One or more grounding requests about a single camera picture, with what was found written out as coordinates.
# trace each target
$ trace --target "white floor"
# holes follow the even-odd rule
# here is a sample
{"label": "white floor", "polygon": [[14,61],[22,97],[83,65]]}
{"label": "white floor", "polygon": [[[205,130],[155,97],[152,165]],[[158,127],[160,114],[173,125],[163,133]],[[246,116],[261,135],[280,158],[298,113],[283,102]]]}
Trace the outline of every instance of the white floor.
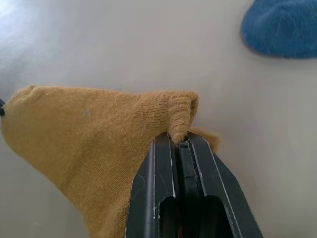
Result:
{"label": "white floor", "polygon": [[[0,0],[0,98],[29,84],[199,92],[266,238],[313,238],[317,60],[259,57],[252,0]],[[0,237],[86,238],[74,207],[0,139]]]}

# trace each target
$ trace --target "sock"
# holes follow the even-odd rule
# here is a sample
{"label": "sock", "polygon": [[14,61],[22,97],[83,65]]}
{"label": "sock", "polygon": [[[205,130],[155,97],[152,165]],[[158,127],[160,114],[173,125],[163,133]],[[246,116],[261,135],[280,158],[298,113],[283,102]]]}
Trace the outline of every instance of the sock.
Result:
{"label": "sock", "polygon": [[252,50],[273,57],[317,57],[316,0],[255,0],[241,35]]}
{"label": "sock", "polygon": [[194,92],[29,86],[3,106],[1,129],[79,209],[91,238],[123,237],[132,180],[152,139],[168,131],[181,142],[197,106]]}

